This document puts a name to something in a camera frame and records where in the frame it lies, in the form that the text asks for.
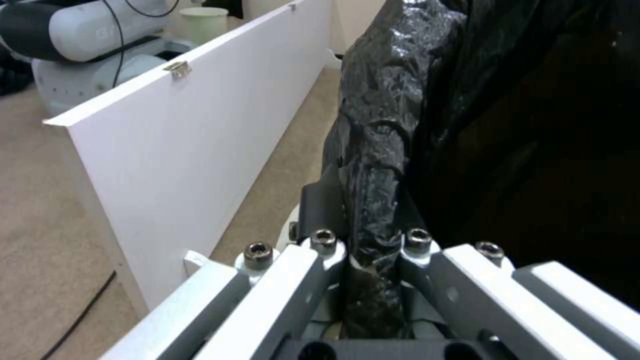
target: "white container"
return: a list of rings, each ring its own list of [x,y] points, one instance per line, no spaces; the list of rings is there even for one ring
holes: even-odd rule
[[[221,8],[180,10],[189,40],[200,45],[227,32],[228,14],[228,10]]]

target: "beige carpet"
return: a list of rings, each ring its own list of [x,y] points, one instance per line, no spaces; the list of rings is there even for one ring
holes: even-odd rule
[[[319,175],[339,76],[320,75],[213,259],[231,264],[247,243],[275,243],[301,186]],[[112,271],[41,125],[46,116],[34,88],[0,98],[0,359],[39,359]],[[137,321],[115,281],[53,358],[95,359]]]

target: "hole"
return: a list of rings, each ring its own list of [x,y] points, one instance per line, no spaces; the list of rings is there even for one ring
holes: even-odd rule
[[[481,357],[465,343],[451,343],[444,348],[445,360],[480,360]]]
[[[500,252],[500,248],[498,248],[498,245],[492,243],[482,243],[480,244],[479,248],[480,250],[489,252],[491,254],[498,254]]]
[[[420,240],[427,240],[429,234],[423,229],[412,229],[409,236]]]
[[[456,290],[456,288],[448,288],[447,289],[447,297],[449,298],[449,300],[451,302],[458,301],[458,291]]]
[[[502,259],[504,250],[494,243],[480,241],[476,243],[476,250],[489,259]]]
[[[267,247],[264,246],[264,244],[262,243],[257,243],[257,244],[253,244],[249,247],[249,251],[259,255],[259,254],[263,254],[265,252],[267,252]]]
[[[498,337],[493,333],[493,331],[483,329],[478,333],[478,341],[486,342],[486,341],[500,341]]]
[[[333,234],[329,230],[318,230],[316,233],[317,238],[320,240],[329,240],[333,237]]]
[[[333,348],[320,341],[308,343],[298,355],[298,360],[336,360],[336,358]]]

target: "hex socket bolt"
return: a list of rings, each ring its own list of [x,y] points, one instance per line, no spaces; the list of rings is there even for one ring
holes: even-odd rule
[[[311,235],[311,249],[314,249],[321,256],[330,256],[335,252],[337,239],[331,230],[316,230]]]
[[[479,241],[476,243],[476,250],[496,266],[501,266],[504,250],[498,245],[488,241]]]
[[[264,270],[273,263],[273,248],[267,243],[251,243],[244,248],[244,264],[251,270]]]
[[[431,234],[425,229],[411,229],[406,233],[404,247],[417,254],[426,254],[431,248]]]

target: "white bracket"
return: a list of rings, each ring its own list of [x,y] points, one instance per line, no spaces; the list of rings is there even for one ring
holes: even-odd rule
[[[206,256],[192,250],[187,251],[182,261],[184,262],[184,269],[188,277],[191,277],[196,271],[211,262]]]

